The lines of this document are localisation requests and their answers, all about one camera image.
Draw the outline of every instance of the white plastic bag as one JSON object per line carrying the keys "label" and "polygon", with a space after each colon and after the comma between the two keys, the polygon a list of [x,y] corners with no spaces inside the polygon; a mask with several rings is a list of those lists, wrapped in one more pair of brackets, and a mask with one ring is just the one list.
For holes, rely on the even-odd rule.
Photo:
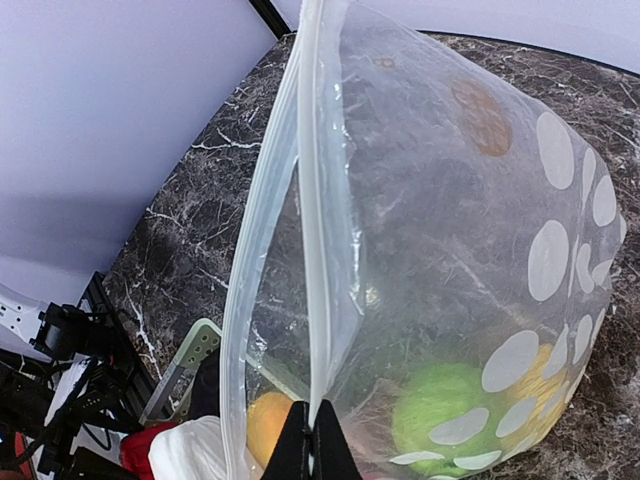
{"label": "white plastic bag", "polygon": [[230,478],[247,411],[278,433],[252,423],[272,391],[311,421],[331,400],[374,477],[462,478],[539,442],[625,228],[604,162],[545,105],[357,3],[305,1],[225,312]]}

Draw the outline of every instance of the marble surface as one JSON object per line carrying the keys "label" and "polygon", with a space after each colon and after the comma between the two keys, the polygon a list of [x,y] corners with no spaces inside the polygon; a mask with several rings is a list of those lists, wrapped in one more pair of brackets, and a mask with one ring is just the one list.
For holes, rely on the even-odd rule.
{"label": "marble surface", "polygon": [[[475,478],[640,478],[640,79],[556,53],[437,38],[545,102],[590,142],[629,225],[612,269],[612,305],[570,408],[540,445]],[[107,292],[156,377],[198,318],[221,324],[251,175],[292,43],[274,47],[225,102],[107,275]]]}

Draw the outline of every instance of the white polka dot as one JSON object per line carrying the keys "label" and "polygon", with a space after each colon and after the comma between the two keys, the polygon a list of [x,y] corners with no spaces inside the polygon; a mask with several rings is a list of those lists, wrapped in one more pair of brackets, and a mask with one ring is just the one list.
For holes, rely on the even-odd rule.
{"label": "white polka dot", "polygon": [[580,361],[582,355],[589,346],[591,340],[591,330],[593,328],[593,321],[590,315],[585,315],[578,324],[578,332],[576,333],[576,348],[573,354],[573,364],[575,365]]}
{"label": "white polka dot", "polygon": [[598,338],[598,333],[600,332],[600,327],[602,327],[602,322],[604,322],[604,316],[607,312],[606,308],[603,308],[600,311],[600,315],[598,315],[598,318],[596,319],[596,324],[593,327],[593,333],[591,334],[591,348],[593,348],[593,345],[596,343],[596,338]]}
{"label": "white polka dot", "polygon": [[576,261],[578,256],[578,245],[580,245],[580,236],[576,237],[576,241],[573,244],[573,250],[571,251],[571,269],[569,270],[569,288],[567,289],[567,297],[571,296],[573,291],[573,279],[576,271]]}
{"label": "white polka dot", "polygon": [[549,380],[557,374],[567,363],[569,348],[567,347],[567,337],[569,336],[569,326],[565,323],[562,333],[558,337],[558,341],[551,351],[549,361],[542,371],[542,379]]}
{"label": "white polka dot", "polygon": [[602,286],[604,284],[604,281],[607,279],[607,274],[609,270],[611,270],[611,264],[613,264],[613,259],[595,266],[591,272],[591,278],[593,278],[593,281],[596,282],[597,285]]}
{"label": "white polka dot", "polygon": [[620,215],[620,243],[624,242],[627,236],[627,221]]}
{"label": "white polka dot", "polygon": [[474,408],[458,418],[435,427],[429,432],[429,439],[439,445],[460,445],[479,434],[488,420],[489,410]]}
{"label": "white polka dot", "polygon": [[616,194],[613,190],[611,177],[605,175],[598,182],[593,194],[593,220],[599,227],[604,227],[616,218]]}
{"label": "white polka dot", "polygon": [[580,370],[580,373],[578,374],[576,381],[573,382],[573,385],[571,385],[571,388],[567,392],[567,396],[564,399],[564,403],[569,403],[569,400],[573,398],[573,394],[576,393],[576,390],[578,390],[578,386],[580,386],[580,380],[582,380],[582,377],[584,376],[584,372],[586,371],[587,371],[587,366],[585,365],[584,367],[582,367],[582,370]]}
{"label": "white polka dot", "polygon": [[482,388],[501,392],[520,380],[538,356],[538,334],[524,330],[512,335],[493,352],[482,371]]}
{"label": "white polka dot", "polygon": [[569,261],[569,237],[560,222],[549,220],[529,250],[529,292],[543,302],[560,288]]}
{"label": "white polka dot", "polygon": [[549,416],[549,414],[558,406],[560,401],[564,398],[567,389],[569,388],[569,382],[564,382],[562,386],[558,389],[556,393],[553,394],[553,397],[549,399],[547,404],[538,415],[538,420],[542,420]]}
{"label": "white polka dot", "polygon": [[504,438],[522,428],[535,410],[536,403],[538,403],[538,397],[529,397],[520,400],[511,407],[506,415],[502,417],[502,420],[500,420],[498,429],[496,430],[496,437]]}
{"label": "white polka dot", "polygon": [[398,455],[389,460],[389,462],[395,463],[396,465],[411,465],[412,463],[423,462],[425,460],[444,460],[444,458],[444,455],[440,455],[439,453],[423,451]]}
{"label": "white polka dot", "polygon": [[453,463],[456,467],[466,468],[467,470],[482,470],[499,459],[500,455],[502,455],[502,450],[496,450],[494,452],[483,453],[482,455],[476,455],[474,457],[454,458]]}
{"label": "white polka dot", "polygon": [[578,283],[584,293],[593,292],[595,284],[591,275],[589,274],[589,262],[591,261],[591,245],[583,243],[578,251],[578,257],[576,259],[576,275],[578,277]]}
{"label": "white polka dot", "polygon": [[518,445],[516,445],[516,448],[514,448],[509,453],[507,453],[504,457],[502,457],[502,461],[504,462],[505,460],[509,460],[511,457],[515,457],[519,453],[524,452],[527,448],[531,447],[531,445],[533,445],[535,441],[536,441],[536,434],[532,433],[527,438],[522,440]]}
{"label": "white polka dot", "polygon": [[587,198],[591,192],[591,185],[593,184],[593,177],[596,174],[596,154],[593,150],[587,148],[587,152],[584,154],[584,162],[582,164],[582,206],[587,203]]}
{"label": "white polka dot", "polygon": [[575,168],[571,138],[562,121],[550,112],[538,118],[538,148],[544,173],[549,183],[564,190],[573,181]]}

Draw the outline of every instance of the green object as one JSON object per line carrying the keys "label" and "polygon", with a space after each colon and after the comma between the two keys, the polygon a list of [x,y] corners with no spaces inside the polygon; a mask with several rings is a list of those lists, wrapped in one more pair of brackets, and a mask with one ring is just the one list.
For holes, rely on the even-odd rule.
{"label": "green object", "polygon": [[[405,385],[393,411],[393,439],[398,453],[433,452],[444,459],[409,464],[426,475],[461,477],[470,472],[456,466],[457,457],[472,457],[499,449],[495,436],[500,416],[491,412],[491,397],[482,389],[482,371],[465,364],[433,365],[417,372]],[[486,426],[458,445],[441,445],[429,438],[445,422],[477,409],[489,410]]]}

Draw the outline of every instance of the white backdrop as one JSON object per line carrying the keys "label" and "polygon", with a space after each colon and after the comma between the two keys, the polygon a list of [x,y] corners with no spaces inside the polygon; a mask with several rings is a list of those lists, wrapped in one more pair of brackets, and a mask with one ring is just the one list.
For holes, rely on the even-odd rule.
{"label": "white backdrop", "polygon": [[[301,0],[272,0],[293,29]],[[638,0],[360,0],[418,30],[511,40],[640,73]]]}
{"label": "white backdrop", "polygon": [[75,302],[274,42],[246,0],[0,2],[0,283]]}

